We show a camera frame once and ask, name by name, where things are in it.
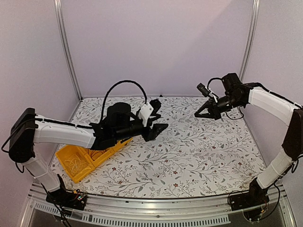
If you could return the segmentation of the left arm base electronics board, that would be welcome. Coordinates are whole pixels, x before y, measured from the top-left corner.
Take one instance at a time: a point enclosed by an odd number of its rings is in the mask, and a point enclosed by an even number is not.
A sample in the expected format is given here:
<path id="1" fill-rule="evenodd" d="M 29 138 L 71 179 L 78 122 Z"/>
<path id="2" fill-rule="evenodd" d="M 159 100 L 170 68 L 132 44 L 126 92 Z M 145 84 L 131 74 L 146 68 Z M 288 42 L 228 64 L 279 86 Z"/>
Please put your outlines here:
<path id="1" fill-rule="evenodd" d="M 87 193 L 80 192 L 79 189 L 70 192 L 60 188 L 54 192 L 47 192 L 46 201 L 61 207 L 84 210 L 87 203 Z"/>

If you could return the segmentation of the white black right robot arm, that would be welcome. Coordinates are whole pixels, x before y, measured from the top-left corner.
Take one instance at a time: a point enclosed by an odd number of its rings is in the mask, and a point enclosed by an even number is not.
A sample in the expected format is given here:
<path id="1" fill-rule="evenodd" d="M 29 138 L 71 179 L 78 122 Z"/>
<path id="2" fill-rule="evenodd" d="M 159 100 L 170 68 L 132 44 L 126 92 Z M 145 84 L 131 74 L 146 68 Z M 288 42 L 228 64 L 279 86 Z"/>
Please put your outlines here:
<path id="1" fill-rule="evenodd" d="M 286 97 L 266 88 L 260 82 L 242 82 L 236 73 L 229 73 L 221 78 L 212 78 L 206 85 L 200 83 L 197 89 L 208 100 L 195 112 L 197 118 L 219 120 L 223 113 L 235 108 L 255 107 L 265 115 L 272 117 L 282 132 L 268 130 L 269 139 L 278 136 L 279 152 L 272 155 L 272 160 L 265 170 L 249 184 L 248 192 L 232 195 L 230 203 L 240 206 L 255 206 L 268 201 L 267 191 L 287 173 L 294 173 L 303 158 L 303 107 Z"/>

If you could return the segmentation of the right arm base electronics board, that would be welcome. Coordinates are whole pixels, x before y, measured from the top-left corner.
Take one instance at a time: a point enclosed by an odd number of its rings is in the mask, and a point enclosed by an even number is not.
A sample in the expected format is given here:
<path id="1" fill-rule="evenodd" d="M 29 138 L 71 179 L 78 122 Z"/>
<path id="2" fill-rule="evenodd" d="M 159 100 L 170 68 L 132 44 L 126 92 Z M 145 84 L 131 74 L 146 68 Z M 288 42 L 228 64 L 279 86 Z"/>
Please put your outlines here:
<path id="1" fill-rule="evenodd" d="M 273 209 L 266 215 L 269 208 L 269 196 L 267 192 L 268 189 L 262 190 L 259 194 L 254 192 L 244 193 L 242 191 L 232 191 L 228 195 L 227 203 L 232 211 L 250 208 L 242 212 L 244 218 L 250 223 L 260 222 L 270 217 L 280 202 L 281 192 L 278 189 L 277 202 Z"/>

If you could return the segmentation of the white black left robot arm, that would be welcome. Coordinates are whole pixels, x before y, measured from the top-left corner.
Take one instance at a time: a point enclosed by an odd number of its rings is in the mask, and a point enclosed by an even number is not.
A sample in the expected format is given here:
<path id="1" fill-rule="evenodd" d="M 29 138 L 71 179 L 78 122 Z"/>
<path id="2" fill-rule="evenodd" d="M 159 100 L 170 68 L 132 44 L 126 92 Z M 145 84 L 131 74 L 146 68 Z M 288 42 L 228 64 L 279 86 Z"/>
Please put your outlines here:
<path id="1" fill-rule="evenodd" d="M 22 164 L 60 205 L 70 202 L 71 192 L 66 191 L 64 182 L 46 166 L 43 159 L 34 152 L 36 143 L 55 143 L 74 145 L 92 150 L 105 150 L 121 140 L 142 136 L 148 142 L 155 140 L 165 129 L 167 123 L 156 123 L 161 115 L 161 104 L 152 100 L 144 104 L 137 113 L 124 102 L 107 108 L 107 114 L 99 123 L 88 126 L 47 119 L 27 108 L 11 128 L 9 137 L 1 149 L 15 163 Z"/>

